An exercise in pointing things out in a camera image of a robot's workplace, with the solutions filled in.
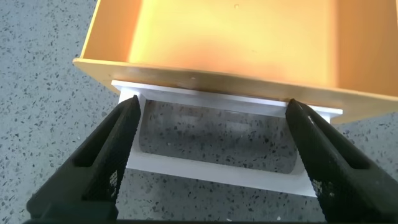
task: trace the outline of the wooden panel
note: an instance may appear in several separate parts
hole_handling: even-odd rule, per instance
[[[338,2],[338,88],[398,96],[395,0]]]
[[[127,62],[334,87],[335,2],[146,0]]]
[[[140,8],[141,0],[98,0],[81,57],[125,62]]]
[[[103,85],[118,92],[111,80],[147,83],[230,95],[255,96],[288,101],[295,98],[307,104],[341,108],[344,114],[332,123],[346,123],[398,110],[398,98],[333,88],[315,88],[282,82],[239,78],[225,73],[209,73],[77,58],[74,64],[87,74],[95,74]]]

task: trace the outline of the black clamp jaw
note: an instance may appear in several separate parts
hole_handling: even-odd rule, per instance
[[[28,223],[116,220],[140,117],[137,96],[118,104],[28,201]],[[291,100],[286,120],[326,220],[398,222],[394,179],[309,106]]]

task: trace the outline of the terrazzo floor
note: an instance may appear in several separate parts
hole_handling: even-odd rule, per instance
[[[0,222],[25,204],[116,106],[118,96],[72,65],[95,1],[0,0]],[[284,119],[148,102],[146,152],[287,173]],[[398,115],[337,126],[398,180]],[[126,170],[119,218],[322,221],[315,198]]]

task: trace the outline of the gray speckled surface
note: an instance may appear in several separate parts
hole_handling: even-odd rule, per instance
[[[29,218],[25,210],[28,198],[112,110],[118,96],[72,65],[72,58],[82,48],[94,1],[0,0],[0,4],[0,220],[20,223]],[[177,113],[170,113],[171,106]],[[296,154],[283,119],[222,112],[223,122],[218,126],[220,122],[213,119],[217,111],[180,111],[178,105],[163,108],[162,103],[151,107],[148,114],[156,116],[148,121],[151,128],[141,136],[146,151],[233,166],[245,163],[253,169],[277,172],[291,169]],[[205,118],[200,120],[198,113],[206,113]],[[260,120],[264,125],[261,133]],[[396,114],[337,128],[398,179]],[[148,134],[157,135],[158,140],[145,143]],[[194,135],[195,140],[183,141],[184,135],[190,139]],[[205,145],[192,143],[202,139],[209,141]],[[191,153],[168,147],[179,144],[192,147]],[[265,155],[265,165],[259,159],[251,164],[244,161]],[[136,170],[126,171],[117,206],[120,218],[324,219],[314,198]]]

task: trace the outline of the white bracket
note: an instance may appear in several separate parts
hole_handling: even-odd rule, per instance
[[[140,149],[139,134],[146,100],[203,106],[219,110],[276,116],[280,118],[285,117],[287,107],[286,102],[116,80],[112,81],[112,85],[121,92],[119,103],[137,95],[141,107],[141,119],[137,133],[134,137],[132,150],[126,168],[207,180],[223,184],[252,187],[255,189],[316,197],[303,162],[298,154],[293,171],[289,174],[280,174],[264,170],[254,170],[210,162],[193,161],[190,159],[160,156],[142,152]],[[330,122],[331,118],[343,114],[343,110],[340,109],[319,106],[310,107],[328,122]]]

